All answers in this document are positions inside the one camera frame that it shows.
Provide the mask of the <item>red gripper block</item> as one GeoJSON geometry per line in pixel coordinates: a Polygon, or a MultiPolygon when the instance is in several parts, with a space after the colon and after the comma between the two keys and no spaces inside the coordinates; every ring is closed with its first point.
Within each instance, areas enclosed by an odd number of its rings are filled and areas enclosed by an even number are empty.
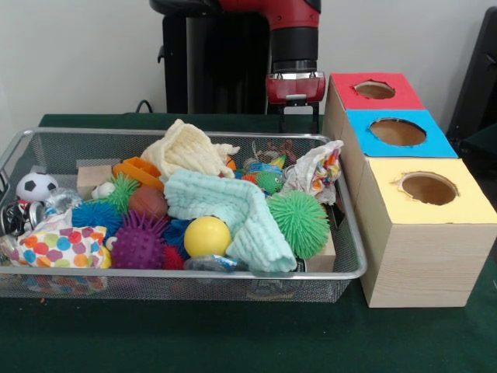
{"type": "Polygon", "coordinates": [[[312,108],[310,132],[319,132],[319,103],[324,97],[325,87],[326,79],[321,71],[272,73],[266,76],[269,103],[281,105],[278,106],[280,133],[287,133],[285,105],[295,101],[310,103],[312,108]]]}

